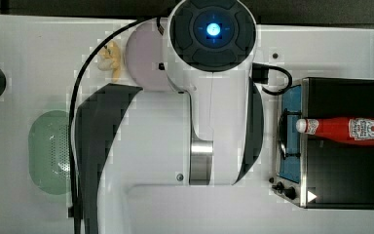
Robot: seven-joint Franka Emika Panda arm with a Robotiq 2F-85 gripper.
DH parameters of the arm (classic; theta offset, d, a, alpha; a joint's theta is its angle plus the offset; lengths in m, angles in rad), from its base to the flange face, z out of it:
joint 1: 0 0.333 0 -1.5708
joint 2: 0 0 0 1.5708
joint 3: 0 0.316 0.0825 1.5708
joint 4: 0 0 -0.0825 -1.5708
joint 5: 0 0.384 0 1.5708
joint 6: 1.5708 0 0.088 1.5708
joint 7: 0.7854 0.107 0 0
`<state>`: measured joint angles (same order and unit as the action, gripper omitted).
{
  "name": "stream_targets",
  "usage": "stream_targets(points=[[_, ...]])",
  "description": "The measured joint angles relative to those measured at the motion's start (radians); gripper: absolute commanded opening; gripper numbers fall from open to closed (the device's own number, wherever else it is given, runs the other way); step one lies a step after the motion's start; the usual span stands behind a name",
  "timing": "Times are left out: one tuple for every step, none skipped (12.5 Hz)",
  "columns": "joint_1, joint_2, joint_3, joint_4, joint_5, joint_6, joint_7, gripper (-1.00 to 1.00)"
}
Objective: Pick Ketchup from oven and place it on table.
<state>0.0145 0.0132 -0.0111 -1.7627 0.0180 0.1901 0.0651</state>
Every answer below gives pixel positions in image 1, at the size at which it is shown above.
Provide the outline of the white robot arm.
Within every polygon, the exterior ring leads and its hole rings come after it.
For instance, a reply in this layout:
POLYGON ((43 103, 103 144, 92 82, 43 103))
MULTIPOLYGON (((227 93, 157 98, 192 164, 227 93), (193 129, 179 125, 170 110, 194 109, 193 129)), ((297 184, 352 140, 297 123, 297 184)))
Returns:
POLYGON ((257 26, 241 0, 180 0, 163 30, 168 90, 107 84, 70 110, 74 234, 131 234, 139 186, 237 183, 257 160, 257 26))

